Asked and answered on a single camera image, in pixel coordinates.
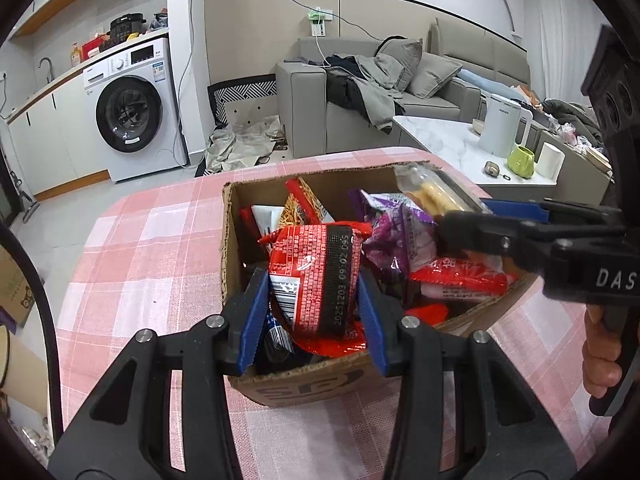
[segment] coffee table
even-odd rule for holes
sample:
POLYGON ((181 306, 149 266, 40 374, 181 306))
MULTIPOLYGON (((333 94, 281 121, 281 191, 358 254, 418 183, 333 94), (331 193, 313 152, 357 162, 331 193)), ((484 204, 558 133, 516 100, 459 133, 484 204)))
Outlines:
POLYGON ((507 160, 492 155, 478 146, 480 136, 471 124, 423 117, 394 117, 399 130, 400 146, 426 150, 448 162, 474 184, 497 200, 543 200, 553 198, 556 180, 534 172, 522 178, 507 168, 507 160), (494 162, 500 167, 497 178, 484 173, 484 165, 494 162))

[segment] human hand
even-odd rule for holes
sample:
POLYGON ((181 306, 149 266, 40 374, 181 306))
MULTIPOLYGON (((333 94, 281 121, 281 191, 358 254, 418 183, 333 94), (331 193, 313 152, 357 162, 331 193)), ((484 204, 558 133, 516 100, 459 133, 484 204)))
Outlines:
POLYGON ((587 305, 584 313, 587 339, 582 346, 584 389, 598 399, 622 378, 622 368, 616 363, 622 351, 620 336, 604 327, 603 314, 602 307, 587 305))

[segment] light blue fabric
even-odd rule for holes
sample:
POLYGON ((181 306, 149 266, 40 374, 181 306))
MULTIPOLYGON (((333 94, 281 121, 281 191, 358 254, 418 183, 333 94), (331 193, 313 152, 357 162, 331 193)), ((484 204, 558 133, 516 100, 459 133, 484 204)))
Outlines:
POLYGON ((469 72, 469 70, 462 69, 458 74, 458 77, 462 79, 462 81, 466 81, 467 83, 470 83, 473 86, 477 86, 479 89, 485 90, 492 94, 498 94, 502 97, 506 97, 507 99, 515 99, 519 102, 524 102, 525 100, 522 95, 520 95, 507 85, 498 83, 497 81, 491 81, 490 79, 479 76, 478 74, 469 72))

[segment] kitchen faucet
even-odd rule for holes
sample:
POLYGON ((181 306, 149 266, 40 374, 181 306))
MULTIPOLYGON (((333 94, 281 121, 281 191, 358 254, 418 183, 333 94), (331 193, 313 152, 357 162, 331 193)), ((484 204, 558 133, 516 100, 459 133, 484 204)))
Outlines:
POLYGON ((44 60, 49 62, 49 75, 47 76, 47 83, 51 83, 51 81, 53 81, 53 65, 51 63, 51 60, 48 57, 43 57, 40 60, 40 64, 38 65, 38 68, 40 68, 42 66, 42 62, 44 60))

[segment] green cup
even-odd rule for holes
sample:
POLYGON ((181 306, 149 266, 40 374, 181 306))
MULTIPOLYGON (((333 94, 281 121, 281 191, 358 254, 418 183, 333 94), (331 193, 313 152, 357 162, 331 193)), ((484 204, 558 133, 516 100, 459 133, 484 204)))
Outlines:
POLYGON ((517 176, 531 178, 533 176, 533 152, 523 146, 516 146, 507 158, 507 168, 517 176))

